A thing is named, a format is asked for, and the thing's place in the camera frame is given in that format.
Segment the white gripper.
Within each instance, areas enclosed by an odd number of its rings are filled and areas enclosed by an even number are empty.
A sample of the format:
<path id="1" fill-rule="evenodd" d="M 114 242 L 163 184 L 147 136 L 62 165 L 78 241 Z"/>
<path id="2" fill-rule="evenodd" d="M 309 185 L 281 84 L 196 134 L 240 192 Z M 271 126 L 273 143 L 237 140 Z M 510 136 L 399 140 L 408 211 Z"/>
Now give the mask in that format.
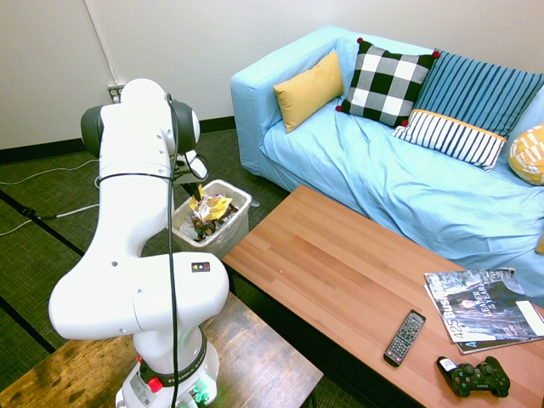
<path id="1" fill-rule="evenodd" d="M 202 201 L 201 165 L 176 166 L 173 174 L 175 184 L 190 184 L 191 195 L 197 203 Z"/>

